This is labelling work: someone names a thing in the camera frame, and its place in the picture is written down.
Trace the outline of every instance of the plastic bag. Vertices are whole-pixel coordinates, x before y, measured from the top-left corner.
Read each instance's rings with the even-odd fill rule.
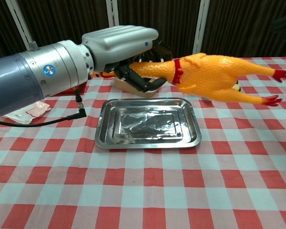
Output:
[[[42,116],[50,109],[50,105],[38,101],[17,111],[6,114],[4,117],[9,118],[17,123],[29,124],[34,118]]]

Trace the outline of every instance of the robotic arm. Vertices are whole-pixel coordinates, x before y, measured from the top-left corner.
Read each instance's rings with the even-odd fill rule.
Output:
[[[92,71],[113,71],[139,91],[159,88],[165,79],[149,83],[129,68],[150,50],[172,59],[158,36],[151,28],[116,26],[84,34],[80,45],[67,40],[0,58],[0,117],[76,87]]]

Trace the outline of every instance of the stainless steel tray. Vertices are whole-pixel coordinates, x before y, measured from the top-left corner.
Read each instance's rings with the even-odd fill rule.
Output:
[[[105,101],[95,133],[105,149],[193,147],[200,141],[193,107],[181,98]]]

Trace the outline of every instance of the yellow rubber chicken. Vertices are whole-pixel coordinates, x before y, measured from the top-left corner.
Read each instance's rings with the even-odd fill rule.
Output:
[[[189,95],[198,95],[221,102],[243,102],[278,106],[278,95],[258,97],[233,89],[237,78],[249,74],[272,76],[281,82],[285,70],[257,65],[243,59],[197,53],[167,62],[134,62],[130,66],[141,77],[164,77],[177,89]]]

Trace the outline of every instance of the black cable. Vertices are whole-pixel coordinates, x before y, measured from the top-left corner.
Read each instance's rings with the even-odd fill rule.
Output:
[[[7,122],[0,121],[0,125],[13,126],[13,127],[39,127],[39,126],[59,123],[59,122],[66,121],[66,120],[84,118],[87,116],[87,114],[86,114],[85,108],[83,107],[83,104],[82,104],[82,98],[81,98],[80,93],[78,92],[77,89],[75,89],[74,92],[75,92],[76,102],[79,104],[79,112],[77,114],[72,114],[72,115],[69,115],[67,117],[56,119],[56,120],[45,122],[45,123],[36,123],[36,124],[17,124],[17,123],[15,123],[14,124],[14,123],[7,123]]]

